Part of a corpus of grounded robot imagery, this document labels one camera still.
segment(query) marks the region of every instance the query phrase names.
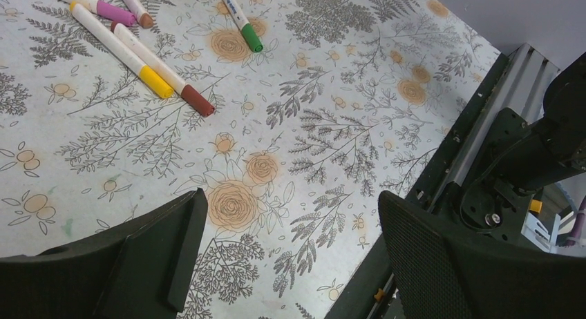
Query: yellow marker cap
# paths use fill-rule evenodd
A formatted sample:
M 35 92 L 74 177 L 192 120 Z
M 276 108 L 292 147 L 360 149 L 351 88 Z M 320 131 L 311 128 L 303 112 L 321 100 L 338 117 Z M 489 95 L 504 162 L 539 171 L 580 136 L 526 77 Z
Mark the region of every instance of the yellow marker cap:
M 170 87 L 161 76 L 157 75 L 151 67 L 142 67 L 138 77 L 140 77 L 140 79 L 144 81 L 152 91 L 159 95 L 159 97 L 167 99 L 173 95 L 173 88 Z
M 529 205 L 529 210 L 539 214 L 541 212 L 542 205 L 543 205 L 543 203 L 539 200 L 531 200 L 531 204 Z

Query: floral tablecloth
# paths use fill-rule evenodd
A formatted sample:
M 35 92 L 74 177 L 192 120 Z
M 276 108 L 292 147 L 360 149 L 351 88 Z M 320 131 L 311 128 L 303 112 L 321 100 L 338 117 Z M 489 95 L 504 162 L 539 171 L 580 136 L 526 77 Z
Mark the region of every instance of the floral tablecloth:
M 120 0 L 105 0 L 122 5 Z M 57 0 L 0 0 L 0 255 L 201 187 L 179 318 L 323 318 L 499 52 L 436 0 L 142 0 L 141 40 L 213 103 L 158 99 Z

